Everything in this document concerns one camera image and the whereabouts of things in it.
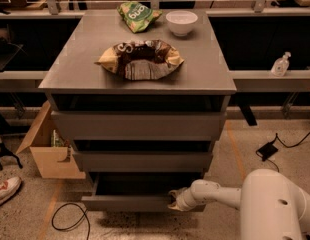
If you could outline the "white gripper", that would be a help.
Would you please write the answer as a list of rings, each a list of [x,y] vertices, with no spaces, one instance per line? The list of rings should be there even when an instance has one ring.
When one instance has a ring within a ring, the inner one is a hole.
[[[167,205],[170,210],[190,211],[198,205],[189,188],[171,190],[169,191],[169,195],[175,198],[174,203]]]

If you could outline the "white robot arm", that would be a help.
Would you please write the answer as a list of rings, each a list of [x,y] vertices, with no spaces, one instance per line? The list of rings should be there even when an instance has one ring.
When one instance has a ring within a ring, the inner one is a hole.
[[[240,188],[200,179],[169,194],[173,210],[190,211],[210,200],[239,210],[241,240],[303,240],[310,234],[310,194],[273,170],[249,173]]]

